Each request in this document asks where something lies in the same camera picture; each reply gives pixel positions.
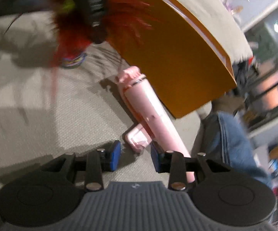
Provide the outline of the pink handheld device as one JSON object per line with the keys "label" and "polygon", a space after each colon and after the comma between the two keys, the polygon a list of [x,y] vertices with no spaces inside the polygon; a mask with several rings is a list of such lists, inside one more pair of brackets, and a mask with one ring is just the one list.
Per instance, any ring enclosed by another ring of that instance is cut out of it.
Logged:
{"label": "pink handheld device", "polygon": [[156,141],[163,151],[176,151],[190,157],[180,135],[155,94],[146,76],[136,66],[118,74],[118,90],[125,105],[138,121],[125,136],[136,153]]}

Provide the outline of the blue denim right leg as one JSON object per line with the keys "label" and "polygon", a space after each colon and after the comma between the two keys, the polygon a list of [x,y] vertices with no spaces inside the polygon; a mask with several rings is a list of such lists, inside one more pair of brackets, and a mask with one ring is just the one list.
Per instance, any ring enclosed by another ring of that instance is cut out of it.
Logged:
{"label": "blue denim right leg", "polygon": [[236,171],[272,187],[270,175],[256,164],[253,146],[233,115],[211,112],[203,120],[203,128],[200,150],[206,153],[208,158],[221,161]]}

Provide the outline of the beige sofa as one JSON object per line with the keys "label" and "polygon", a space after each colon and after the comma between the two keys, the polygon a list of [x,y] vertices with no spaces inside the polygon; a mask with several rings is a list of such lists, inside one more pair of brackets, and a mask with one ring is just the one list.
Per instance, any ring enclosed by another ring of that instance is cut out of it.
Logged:
{"label": "beige sofa", "polygon": [[0,17],[0,188],[64,152],[84,153],[120,139],[134,118],[119,96],[129,64],[108,42],[91,45],[75,69],[58,68],[53,15]]}

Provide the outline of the orange cardboard box white inside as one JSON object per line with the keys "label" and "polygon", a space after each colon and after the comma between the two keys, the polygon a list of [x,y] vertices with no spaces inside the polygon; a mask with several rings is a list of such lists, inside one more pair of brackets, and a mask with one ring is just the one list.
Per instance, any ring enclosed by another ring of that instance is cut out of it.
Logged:
{"label": "orange cardboard box white inside", "polygon": [[147,76],[175,118],[182,118],[236,87],[231,61],[206,27],[177,0],[138,0],[149,4],[150,29],[138,28],[111,45]]}

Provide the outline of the red feather toy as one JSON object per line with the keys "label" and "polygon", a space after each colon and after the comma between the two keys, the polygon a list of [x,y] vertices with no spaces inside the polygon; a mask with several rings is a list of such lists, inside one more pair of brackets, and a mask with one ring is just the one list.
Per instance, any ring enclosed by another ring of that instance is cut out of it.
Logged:
{"label": "red feather toy", "polygon": [[151,29],[150,4],[140,0],[44,0],[52,12],[57,48],[52,59],[52,96],[59,67],[79,66],[86,48],[108,42],[119,54],[133,40],[141,43],[140,28]]}

